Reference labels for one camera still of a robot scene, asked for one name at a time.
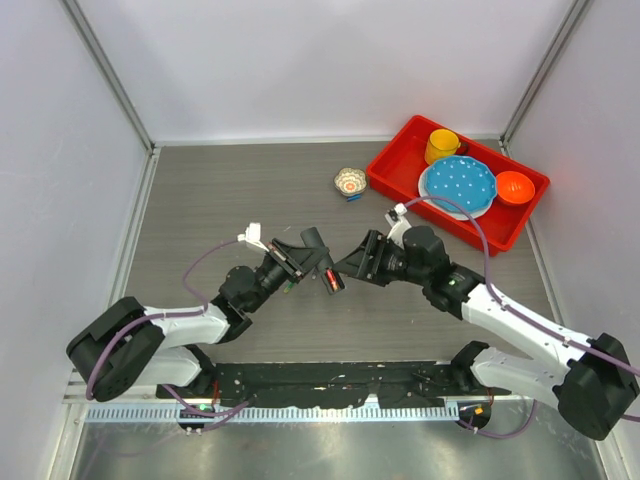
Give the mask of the black remote control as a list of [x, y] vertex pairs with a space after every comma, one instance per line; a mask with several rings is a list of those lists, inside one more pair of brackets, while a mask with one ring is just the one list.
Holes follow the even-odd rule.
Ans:
[[338, 272], [334, 270], [333, 259], [328, 252], [319, 230], [316, 227], [310, 227], [300, 233], [300, 237], [306, 247], [309, 248], [325, 248], [327, 252], [315, 267], [315, 275], [320, 278], [325, 285], [328, 293], [334, 295], [344, 290], [344, 282]]

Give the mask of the red battery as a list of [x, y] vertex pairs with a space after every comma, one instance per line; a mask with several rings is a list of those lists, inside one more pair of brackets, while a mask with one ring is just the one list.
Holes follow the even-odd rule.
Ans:
[[335, 276], [334, 272], [331, 269], [327, 269], [326, 272], [326, 277], [327, 280], [329, 282], [329, 285], [332, 289], [333, 292], [337, 292], [341, 289], [340, 284], [337, 280], [337, 277]]

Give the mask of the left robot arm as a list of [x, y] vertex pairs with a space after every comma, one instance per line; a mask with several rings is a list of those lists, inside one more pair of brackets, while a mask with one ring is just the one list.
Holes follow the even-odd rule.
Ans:
[[217, 295], [201, 298], [197, 307], [159, 309], [123, 297], [77, 334], [66, 355], [86, 383], [86, 398], [107, 402], [136, 386], [193, 399], [212, 394], [216, 369], [201, 345], [236, 340], [251, 326], [250, 314], [329, 254], [320, 240], [295, 246], [274, 239], [256, 247], [261, 264], [232, 268]]

